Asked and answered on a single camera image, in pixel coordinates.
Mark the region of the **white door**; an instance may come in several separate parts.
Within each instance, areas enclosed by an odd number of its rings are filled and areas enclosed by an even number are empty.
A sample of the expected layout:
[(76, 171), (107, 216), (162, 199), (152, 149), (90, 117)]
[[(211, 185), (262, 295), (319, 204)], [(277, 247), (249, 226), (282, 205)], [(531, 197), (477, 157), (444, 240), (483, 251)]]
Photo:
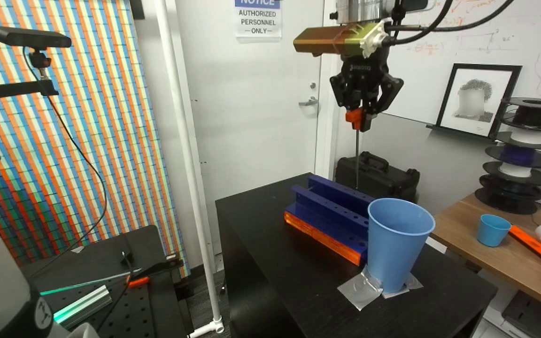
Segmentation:
[(283, 36), (240, 43), (234, 0), (177, 0), (213, 254), (221, 267), (215, 201), (312, 172), (316, 160), (320, 58), (295, 51), (321, 26), (325, 0), (281, 0)]

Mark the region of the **large blue cup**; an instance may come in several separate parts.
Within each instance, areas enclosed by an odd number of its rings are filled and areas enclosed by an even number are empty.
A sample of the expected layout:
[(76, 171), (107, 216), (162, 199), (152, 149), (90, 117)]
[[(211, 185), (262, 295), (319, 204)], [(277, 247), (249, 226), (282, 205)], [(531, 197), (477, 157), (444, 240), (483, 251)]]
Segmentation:
[(419, 205), (395, 198), (375, 199), (367, 212), (367, 271), (384, 293), (397, 293), (435, 228), (434, 217)]

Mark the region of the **notice sign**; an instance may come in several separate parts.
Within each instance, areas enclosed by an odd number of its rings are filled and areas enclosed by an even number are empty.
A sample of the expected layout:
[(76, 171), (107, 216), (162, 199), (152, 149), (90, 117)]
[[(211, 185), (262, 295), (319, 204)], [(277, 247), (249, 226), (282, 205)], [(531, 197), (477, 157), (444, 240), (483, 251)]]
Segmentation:
[(271, 43), (283, 36), (281, 0), (234, 0), (235, 37), (240, 43)]

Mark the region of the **wooden desk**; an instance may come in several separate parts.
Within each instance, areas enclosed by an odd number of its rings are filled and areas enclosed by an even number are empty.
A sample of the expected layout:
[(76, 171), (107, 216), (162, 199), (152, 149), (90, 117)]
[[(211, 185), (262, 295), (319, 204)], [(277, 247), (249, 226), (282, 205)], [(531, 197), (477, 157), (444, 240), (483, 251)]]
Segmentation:
[(541, 257), (511, 236), (496, 248), (479, 243), (477, 229), (483, 214), (500, 216), (532, 236), (541, 224), (541, 208), (533, 216), (510, 214), (484, 205), (470, 194), (434, 215), (436, 228), (431, 237), (541, 302)]

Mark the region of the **aluminium extrusion bar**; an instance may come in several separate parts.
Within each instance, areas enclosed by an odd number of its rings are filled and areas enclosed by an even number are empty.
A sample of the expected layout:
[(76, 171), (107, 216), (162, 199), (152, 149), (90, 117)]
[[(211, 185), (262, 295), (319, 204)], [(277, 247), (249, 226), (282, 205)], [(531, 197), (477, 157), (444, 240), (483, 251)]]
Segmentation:
[(54, 321), (67, 330), (76, 327), (95, 315), (99, 310), (113, 303), (113, 286), (122, 282), (127, 286), (133, 276), (142, 269), (134, 269), (106, 278), (98, 278), (71, 286), (42, 291), (40, 296), (46, 300), (60, 300), (62, 306), (54, 310)]

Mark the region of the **colourful patterned panel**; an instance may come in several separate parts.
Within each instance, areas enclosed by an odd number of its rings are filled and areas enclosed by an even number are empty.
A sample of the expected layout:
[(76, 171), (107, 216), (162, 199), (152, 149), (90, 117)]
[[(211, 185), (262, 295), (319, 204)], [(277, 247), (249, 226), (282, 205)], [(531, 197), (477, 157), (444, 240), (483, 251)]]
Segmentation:
[[(0, 237), (19, 264), (156, 225), (186, 259), (138, 47), (137, 0), (0, 0), (0, 26), (56, 31), (58, 96), (0, 99)], [(0, 43), (0, 84), (32, 81)]]

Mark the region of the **blue and orange tool rack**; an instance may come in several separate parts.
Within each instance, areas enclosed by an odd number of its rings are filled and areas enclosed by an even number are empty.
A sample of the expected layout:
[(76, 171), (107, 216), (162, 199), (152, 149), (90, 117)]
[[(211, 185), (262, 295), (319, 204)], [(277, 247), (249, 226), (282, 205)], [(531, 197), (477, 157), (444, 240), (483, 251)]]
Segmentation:
[(367, 262), (369, 214), (374, 198), (352, 188), (311, 175), (307, 187), (292, 186), (295, 201), (284, 220), (357, 267)]

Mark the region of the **black framed picture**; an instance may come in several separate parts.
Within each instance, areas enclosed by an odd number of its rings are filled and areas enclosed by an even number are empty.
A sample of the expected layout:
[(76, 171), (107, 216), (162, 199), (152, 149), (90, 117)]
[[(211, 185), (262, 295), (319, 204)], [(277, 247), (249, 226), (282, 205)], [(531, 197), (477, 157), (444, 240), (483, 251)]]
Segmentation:
[(455, 63), (434, 126), (489, 137), (521, 70), (521, 65)]

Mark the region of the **orange handled screwdriver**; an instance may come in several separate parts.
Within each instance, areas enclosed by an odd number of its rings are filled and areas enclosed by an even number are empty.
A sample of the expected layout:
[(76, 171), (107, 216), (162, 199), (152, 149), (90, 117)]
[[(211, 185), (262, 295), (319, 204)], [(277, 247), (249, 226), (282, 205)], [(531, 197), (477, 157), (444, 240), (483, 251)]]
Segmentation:
[(350, 123), (355, 131), (355, 190), (359, 187), (359, 134), (363, 121), (363, 110), (361, 108), (348, 111), (345, 115), (346, 122)]

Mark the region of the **black hard case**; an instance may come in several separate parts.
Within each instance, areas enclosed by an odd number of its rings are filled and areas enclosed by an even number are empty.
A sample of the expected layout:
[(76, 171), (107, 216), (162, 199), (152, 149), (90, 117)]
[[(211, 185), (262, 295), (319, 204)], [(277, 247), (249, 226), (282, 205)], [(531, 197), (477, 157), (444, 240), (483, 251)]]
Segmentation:
[(358, 157), (340, 158), (335, 182), (374, 198), (398, 198), (417, 203), (420, 172), (389, 165), (382, 157), (363, 151)]

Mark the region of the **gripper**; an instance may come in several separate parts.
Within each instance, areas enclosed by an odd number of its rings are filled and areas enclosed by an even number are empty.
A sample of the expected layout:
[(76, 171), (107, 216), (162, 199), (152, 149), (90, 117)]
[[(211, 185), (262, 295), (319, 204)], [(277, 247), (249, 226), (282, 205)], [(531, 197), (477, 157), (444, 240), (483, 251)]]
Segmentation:
[(352, 111), (362, 101), (362, 132), (370, 129), (378, 114), (389, 109), (404, 85), (403, 79), (388, 73), (388, 57), (388, 48), (379, 48), (367, 58), (344, 56), (341, 72), (329, 79), (339, 107)]

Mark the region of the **white pipe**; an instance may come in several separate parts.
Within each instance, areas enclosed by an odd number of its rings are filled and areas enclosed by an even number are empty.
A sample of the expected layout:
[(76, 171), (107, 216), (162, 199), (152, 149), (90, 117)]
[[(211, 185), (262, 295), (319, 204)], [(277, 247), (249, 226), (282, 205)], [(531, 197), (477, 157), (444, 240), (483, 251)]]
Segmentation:
[(153, 0), (156, 7), (157, 25), (161, 35), (163, 56), (170, 82), (172, 109), (178, 125), (178, 134), (182, 146), (183, 161), (186, 169), (187, 185), (191, 205), (193, 207), (195, 227), (197, 229), (198, 246), (202, 257), (202, 266), (208, 286), (209, 301), (212, 308), (212, 320), (187, 335), (187, 338), (202, 338), (206, 334), (221, 334), (225, 331), (221, 315), (218, 295), (213, 274), (215, 273), (213, 245), (208, 243), (206, 234), (209, 232), (208, 207), (201, 175), (200, 159), (198, 156), (197, 138), (193, 125), (193, 114), (186, 111), (183, 100), (183, 90), (180, 83), (179, 58), (171, 28), (171, 18), (168, 13), (167, 0)]

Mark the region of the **black box under desk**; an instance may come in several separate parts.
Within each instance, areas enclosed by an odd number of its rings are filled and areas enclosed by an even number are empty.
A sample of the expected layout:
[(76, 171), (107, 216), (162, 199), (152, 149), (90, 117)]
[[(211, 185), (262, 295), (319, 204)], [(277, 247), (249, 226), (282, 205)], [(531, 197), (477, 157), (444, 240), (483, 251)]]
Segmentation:
[(502, 313), (505, 321), (530, 338), (541, 338), (541, 302), (518, 291)]

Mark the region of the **stack of filament spools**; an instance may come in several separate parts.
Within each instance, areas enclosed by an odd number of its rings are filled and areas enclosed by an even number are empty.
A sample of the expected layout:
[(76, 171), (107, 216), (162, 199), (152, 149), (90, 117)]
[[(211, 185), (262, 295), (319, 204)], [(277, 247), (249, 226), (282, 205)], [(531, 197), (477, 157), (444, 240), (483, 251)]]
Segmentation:
[(475, 197), (484, 205), (517, 215), (532, 215), (541, 200), (541, 99), (504, 98), (497, 116), (505, 131), (490, 133), (496, 145), (485, 152), (485, 175)]

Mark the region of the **silver duct tape patch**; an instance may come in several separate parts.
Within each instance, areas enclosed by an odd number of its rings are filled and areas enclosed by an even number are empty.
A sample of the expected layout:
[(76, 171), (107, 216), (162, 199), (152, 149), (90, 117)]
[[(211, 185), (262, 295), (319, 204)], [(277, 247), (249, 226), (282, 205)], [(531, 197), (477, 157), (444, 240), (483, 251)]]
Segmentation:
[(344, 282), (337, 289), (350, 304), (361, 311), (380, 297), (384, 299), (393, 298), (412, 290), (421, 289), (422, 287), (423, 285), (419, 280), (412, 274), (409, 274), (399, 291), (388, 293), (382, 287), (381, 282), (368, 272), (368, 267), (365, 265), (359, 274)]

